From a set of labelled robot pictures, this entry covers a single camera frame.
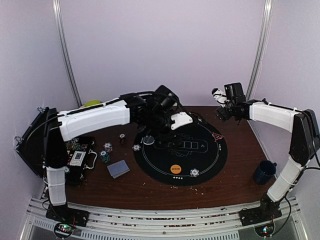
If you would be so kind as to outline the green blue 50 chip stack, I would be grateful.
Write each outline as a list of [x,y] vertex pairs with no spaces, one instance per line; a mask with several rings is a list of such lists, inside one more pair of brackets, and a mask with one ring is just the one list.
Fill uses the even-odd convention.
[[108,163],[110,161],[110,155],[107,151],[103,150],[99,153],[100,159],[103,163]]

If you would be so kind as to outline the black orange 100 chip stack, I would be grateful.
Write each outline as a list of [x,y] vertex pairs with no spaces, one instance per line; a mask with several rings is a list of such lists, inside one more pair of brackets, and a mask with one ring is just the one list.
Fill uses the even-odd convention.
[[121,145],[124,145],[127,142],[127,137],[124,133],[121,133],[118,137]]

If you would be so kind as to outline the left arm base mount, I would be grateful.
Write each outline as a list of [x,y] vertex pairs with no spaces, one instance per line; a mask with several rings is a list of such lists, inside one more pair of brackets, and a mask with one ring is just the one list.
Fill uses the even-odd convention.
[[45,217],[57,222],[70,224],[76,227],[86,227],[90,213],[85,210],[68,207],[68,204],[54,206],[49,202]]

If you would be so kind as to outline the blue white chip bottom mat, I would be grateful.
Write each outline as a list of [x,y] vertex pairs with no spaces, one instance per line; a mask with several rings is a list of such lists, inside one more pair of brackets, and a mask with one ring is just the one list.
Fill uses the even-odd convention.
[[200,175],[200,171],[197,168],[193,168],[190,170],[190,176],[193,178],[197,178]]

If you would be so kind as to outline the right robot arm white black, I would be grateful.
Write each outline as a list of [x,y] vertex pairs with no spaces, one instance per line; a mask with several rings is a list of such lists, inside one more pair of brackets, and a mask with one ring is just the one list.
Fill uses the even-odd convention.
[[262,143],[270,159],[287,157],[281,162],[275,182],[267,190],[269,201],[256,210],[258,219],[266,221],[276,212],[273,203],[284,199],[317,156],[320,130],[315,112],[279,106],[266,100],[223,98],[217,102],[220,105],[217,115],[222,121],[234,117],[238,121],[251,121],[258,127],[258,132],[264,134]]

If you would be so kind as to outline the clear dealer button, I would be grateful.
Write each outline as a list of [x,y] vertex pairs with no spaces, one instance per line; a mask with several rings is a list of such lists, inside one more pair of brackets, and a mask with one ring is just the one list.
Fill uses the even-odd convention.
[[143,138],[143,141],[142,141],[142,142],[143,142],[144,145],[149,146],[149,145],[154,144],[155,138],[154,138],[152,135],[146,135],[146,136]]

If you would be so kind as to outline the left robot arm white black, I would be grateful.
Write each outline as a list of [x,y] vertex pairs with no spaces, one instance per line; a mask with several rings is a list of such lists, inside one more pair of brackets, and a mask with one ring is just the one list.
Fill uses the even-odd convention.
[[179,97],[161,85],[155,91],[126,93],[94,106],[49,116],[45,125],[44,159],[53,215],[61,222],[72,218],[71,209],[66,207],[67,141],[100,129],[131,123],[159,131],[170,130],[173,124],[171,108],[179,103]]

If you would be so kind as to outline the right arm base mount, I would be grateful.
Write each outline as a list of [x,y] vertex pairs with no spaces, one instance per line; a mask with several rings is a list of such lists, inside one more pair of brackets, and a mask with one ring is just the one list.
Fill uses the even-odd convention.
[[271,221],[282,216],[280,202],[274,202],[268,196],[260,199],[258,207],[242,209],[238,214],[243,227]]

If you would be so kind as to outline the orange big blind button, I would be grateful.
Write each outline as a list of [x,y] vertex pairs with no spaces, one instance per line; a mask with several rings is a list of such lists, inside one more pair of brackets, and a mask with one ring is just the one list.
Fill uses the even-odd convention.
[[181,168],[180,165],[174,164],[174,165],[172,165],[172,166],[170,167],[170,171],[171,171],[172,174],[177,175],[177,174],[179,174],[179,173],[182,171],[182,168]]

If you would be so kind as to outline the blue white 10 chip stack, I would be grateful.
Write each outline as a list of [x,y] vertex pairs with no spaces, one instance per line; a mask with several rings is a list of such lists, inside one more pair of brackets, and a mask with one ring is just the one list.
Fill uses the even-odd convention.
[[104,147],[105,151],[108,152],[108,153],[113,151],[113,145],[110,142],[106,142],[103,145],[103,147]]

